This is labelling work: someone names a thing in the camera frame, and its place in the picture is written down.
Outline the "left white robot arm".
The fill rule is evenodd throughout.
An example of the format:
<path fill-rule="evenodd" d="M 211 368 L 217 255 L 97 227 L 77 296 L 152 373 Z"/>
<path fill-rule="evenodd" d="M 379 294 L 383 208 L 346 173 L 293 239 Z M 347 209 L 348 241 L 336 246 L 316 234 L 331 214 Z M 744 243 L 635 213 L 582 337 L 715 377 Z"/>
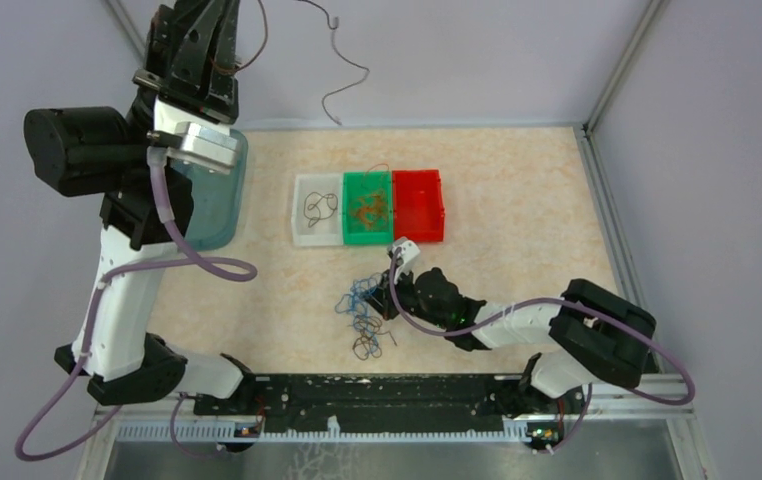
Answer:
<path fill-rule="evenodd" d="M 101 405 L 149 403 L 173 393 L 217 398 L 234 414 L 249 411 L 257 388 L 226 354 L 176 348 L 148 330 L 162 274 L 194 265 L 247 282 L 247 262 L 206 257 L 185 239 L 194 212 L 184 163 L 230 174 L 242 146 L 235 58 L 235 1 L 160 6 L 149 27 L 137 92 L 127 114 L 111 107 L 33 109 L 23 136 L 35 175 L 66 197 L 99 194 L 101 258 L 76 339 L 57 364 L 86 376 Z"/>

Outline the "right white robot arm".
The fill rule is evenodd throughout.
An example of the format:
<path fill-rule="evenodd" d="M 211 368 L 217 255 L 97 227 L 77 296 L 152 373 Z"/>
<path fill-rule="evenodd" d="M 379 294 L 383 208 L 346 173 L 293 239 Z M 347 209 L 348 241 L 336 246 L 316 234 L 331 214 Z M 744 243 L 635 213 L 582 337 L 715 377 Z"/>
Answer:
<path fill-rule="evenodd" d="M 502 305 L 463 295 L 443 271 L 387 273 L 360 297 L 385 320 L 401 314 L 422 332 L 472 352 L 518 345 L 552 345 L 526 366 L 520 398 L 533 412 L 547 411 L 569 390 L 592 382 L 638 387 L 656 329 L 644 309 L 586 279 L 573 279 L 557 298 Z"/>

